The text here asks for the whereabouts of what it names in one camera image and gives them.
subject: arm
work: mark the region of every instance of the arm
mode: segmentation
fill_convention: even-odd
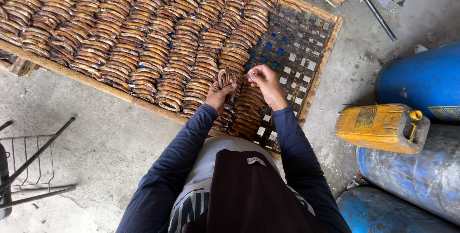
[[[272,115],[287,184],[313,207],[328,232],[351,232],[292,107],[275,111]]]
[[[273,109],[287,184],[313,207],[316,217],[328,232],[351,232],[318,159],[285,99],[278,75],[266,65],[255,66],[248,74],[251,74],[251,86],[260,87],[266,103]]]
[[[222,113],[227,93],[213,84],[206,101],[179,131],[139,182],[118,226],[117,233],[166,232],[169,215],[185,179],[195,164],[215,119]]]

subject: blue plastic barrel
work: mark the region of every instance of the blue plastic barrel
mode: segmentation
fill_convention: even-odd
[[[375,82],[377,103],[403,103],[431,120],[460,124],[460,42],[386,64]]]
[[[460,225],[460,126],[432,124],[418,154],[357,148],[357,158],[371,183]]]
[[[358,187],[337,205],[353,233],[458,233],[460,228],[383,191]]]

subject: yellow jerry can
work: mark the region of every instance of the yellow jerry can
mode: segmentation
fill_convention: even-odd
[[[356,146],[398,153],[419,153],[430,120],[405,104],[351,107],[343,110],[335,134]]]

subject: clothing label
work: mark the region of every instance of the clothing label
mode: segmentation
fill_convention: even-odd
[[[259,159],[259,158],[250,158],[250,159],[246,159],[246,160],[247,160],[247,163],[249,165],[253,164],[254,162],[257,161],[257,162],[261,163],[262,165],[267,166],[267,165],[265,165],[265,162],[263,160]]]

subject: metal pole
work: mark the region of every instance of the metal pole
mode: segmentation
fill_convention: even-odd
[[[13,123],[13,121],[8,121],[0,126],[0,131],[5,129],[6,127],[10,126]]]
[[[29,194],[29,193],[52,193],[52,190],[59,191],[59,190],[67,189],[67,188],[69,187],[67,186],[67,187],[50,187],[50,188],[46,187],[46,188],[23,189],[23,190],[11,192],[11,196]]]
[[[396,41],[396,36],[393,34],[393,32],[391,31],[391,29],[388,27],[388,25],[386,24],[385,20],[383,20],[382,16],[380,15],[380,13],[377,11],[377,9],[375,8],[375,6],[372,4],[371,0],[364,0],[366,2],[366,4],[368,5],[368,7],[371,9],[371,12],[374,14],[374,16],[377,18],[377,20],[379,21],[380,25],[382,25],[383,29],[385,30],[385,32],[388,34],[388,36],[390,37],[390,39],[394,42]]]
[[[31,201],[43,199],[43,198],[46,198],[46,197],[49,197],[49,196],[58,195],[60,193],[70,192],[70,191],[73,191],[75,189],[77,189],[77,187],[72,186],[72,187],[67,187],[65,189],[54,191],[54,192],[51,192],[51,193],[44,193],[44,194],[41,194],[41,195],[37,195],[37,196],[25,198],[25,199],[20,199],[20,200],[8,202],[8,203],[4,203],[4,204],[0,205],[0,210],[8,209],[9,207],[13,207],[13,206],[16,206],[16,205],[21,205],[21,204],[26,203],[26,202],[31,202]]]
[[[0,198],[3,197],[3,195],[6,192],[6,189],[11,186],[11,184],[14,182],[14,180],[22,173],[30,164],[32,164],[33,161],[35,161],[40,154],[42,154],[50,145],[57,139],[61,133],[67,129],[67,127],[75,121],[75,117],[71,117],[65,124],[64,126],[61,127],[53,136],[50,137],[50,139],[35,153],[33,154],[30,159],[28,159],[20,168],[17,169],[17,171],[14,172],[14,174],[11,175],[8,179],[3,182],[3,184],[0,186]]]

